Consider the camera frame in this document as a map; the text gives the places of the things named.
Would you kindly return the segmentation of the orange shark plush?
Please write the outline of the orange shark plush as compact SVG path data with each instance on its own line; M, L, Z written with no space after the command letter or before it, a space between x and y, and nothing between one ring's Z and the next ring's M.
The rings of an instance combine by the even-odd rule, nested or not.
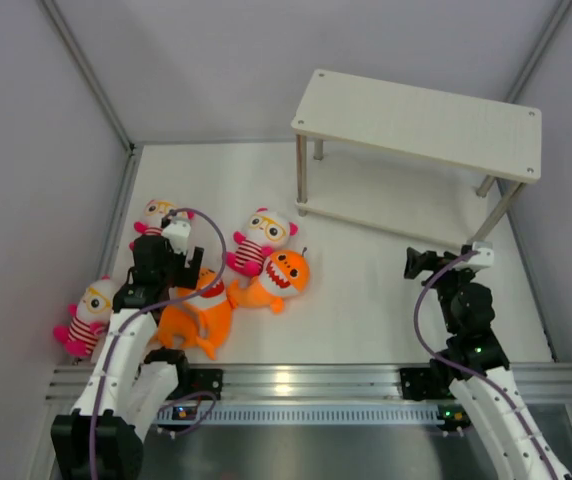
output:
M269 308L278 314L288 299L304 293L310 280L305 250L301 253L280 250L265 259L262 271L247 286L241 286L238 280L232 281L227 295L233 308Z
M166 306L152 342L173 348L176 337L182 338L181 349L199 347L210 360L217 359L217 350L227 341L233 307L226 286L219 280L199 296Z

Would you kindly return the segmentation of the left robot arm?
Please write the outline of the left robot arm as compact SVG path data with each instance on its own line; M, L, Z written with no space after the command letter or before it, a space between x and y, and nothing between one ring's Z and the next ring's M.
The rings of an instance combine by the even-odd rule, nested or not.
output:
M55 417L51 440L65 479L135 479L153 419L168 398L192 386L184 355L165 350L145 357L172 287L197 285L203 251L190 250L185 233L143 235L134 242L134 264L113 298L101 353L69 413Z

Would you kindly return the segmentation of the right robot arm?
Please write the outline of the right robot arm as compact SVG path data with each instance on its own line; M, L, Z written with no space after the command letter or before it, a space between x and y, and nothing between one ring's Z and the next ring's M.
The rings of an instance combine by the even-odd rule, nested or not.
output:
M459 254L406 251L404 277L428 273L421 298L430 291L437 300L449 338L434 351L416 336L429 354L426 368L414 379L403 370L407 399L455 399L477 432L500 479L569 479L570 470L553 452L518 390L513 370L491 323L495 318L491 290L476 274L494 263L484 242L462 246Z

